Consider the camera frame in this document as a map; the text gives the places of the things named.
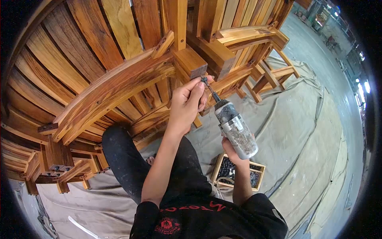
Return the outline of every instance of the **black shirt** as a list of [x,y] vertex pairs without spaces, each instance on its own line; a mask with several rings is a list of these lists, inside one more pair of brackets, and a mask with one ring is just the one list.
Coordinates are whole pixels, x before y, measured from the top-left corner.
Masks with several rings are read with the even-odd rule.
[[158,209],[138,205],[130,238],[281,238],[288,234],[284,218],[262,193],[241,206],[215,197],[188,196]]

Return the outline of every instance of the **hand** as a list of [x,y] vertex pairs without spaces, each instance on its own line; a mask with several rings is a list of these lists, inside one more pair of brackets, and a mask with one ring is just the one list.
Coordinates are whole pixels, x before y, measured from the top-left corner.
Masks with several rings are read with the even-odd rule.
[[[204,90],[201,77],[197,77],[172,93],[170,117],[167,129],[185,135],[194,122],[196,114],[202,111],[206,105],[208,94]],[[208,82],[213,81],[212,76],[207,75]]]
[[249,164],[249,159],[242,160],[239,158],[238,154],[236,153],[235,149],[233,148],[231,142],[227,137],[223,137],[222,139],[222,146],[225,151],[225,153],[228,155],[228,158],[230,161],[235,165],[242,165],[242,164]]

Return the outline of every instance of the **left hand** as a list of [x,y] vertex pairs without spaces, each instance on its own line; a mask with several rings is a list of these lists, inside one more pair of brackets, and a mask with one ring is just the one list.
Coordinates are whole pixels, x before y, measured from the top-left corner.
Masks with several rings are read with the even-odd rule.
[[[180,136],[185,135],[190,130],[196,114],[206,106],[208,94],[201,79],[197,77],[173,91],[168,130],[179,133]],[[213,81],[210,75],[207,75],[207,79],[208,82]]]

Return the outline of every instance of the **red logo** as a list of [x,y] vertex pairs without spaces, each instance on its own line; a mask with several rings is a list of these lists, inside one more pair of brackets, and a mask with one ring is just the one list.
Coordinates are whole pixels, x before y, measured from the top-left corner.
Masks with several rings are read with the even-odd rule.
[[180,224],[171,218],[162,218],[160,223],[155,227],[155,231],[169,235],[180,230]]

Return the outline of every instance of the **black pants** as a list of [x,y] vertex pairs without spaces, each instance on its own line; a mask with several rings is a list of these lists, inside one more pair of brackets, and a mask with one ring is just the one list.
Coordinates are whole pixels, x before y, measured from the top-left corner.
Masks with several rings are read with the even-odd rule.
[[[114,176],[128,195],[141,203],[143,182],[150,165],[144,161],[129,136],[126,127],[113,125],[102,136],[102,147]],[[196,151],[191,142],[183,137],[171,169],[170,181],[160,203],[167,203],[185,195],[210,195],[211,185],[203,175]]]

